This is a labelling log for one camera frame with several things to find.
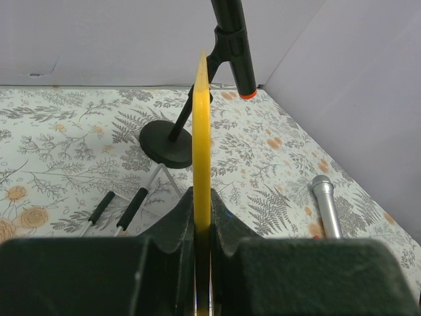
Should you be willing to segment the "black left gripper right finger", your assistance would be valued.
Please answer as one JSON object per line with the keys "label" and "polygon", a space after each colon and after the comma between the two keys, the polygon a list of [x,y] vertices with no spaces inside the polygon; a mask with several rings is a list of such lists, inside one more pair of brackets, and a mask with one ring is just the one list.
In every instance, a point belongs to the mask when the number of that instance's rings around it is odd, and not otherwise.
{"label": "black left gripper right finger", "polygon": [[418,315],[397,260],[377,240],[263,238],[211,196],[215,315]]}

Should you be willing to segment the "yellow framed whiteboard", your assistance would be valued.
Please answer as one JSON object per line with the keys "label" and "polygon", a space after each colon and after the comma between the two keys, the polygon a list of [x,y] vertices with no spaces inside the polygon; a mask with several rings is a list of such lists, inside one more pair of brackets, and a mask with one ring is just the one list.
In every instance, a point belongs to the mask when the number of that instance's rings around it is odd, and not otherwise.
{"label": "yellow framed whiteboard", "polygon": [[211,118],[207,56],[199,59],[192,109],[193,212],[197,314],[209,314],[211,225]]}

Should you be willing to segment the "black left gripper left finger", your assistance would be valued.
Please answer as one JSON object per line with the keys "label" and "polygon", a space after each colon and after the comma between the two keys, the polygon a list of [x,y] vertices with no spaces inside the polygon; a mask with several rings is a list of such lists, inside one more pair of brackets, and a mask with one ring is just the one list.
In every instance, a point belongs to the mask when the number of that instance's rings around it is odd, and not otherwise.
{"label": "black left gripper left finger", "polygon": [[193,191],[135,237],[1,245],[2,315],[193,315]]}

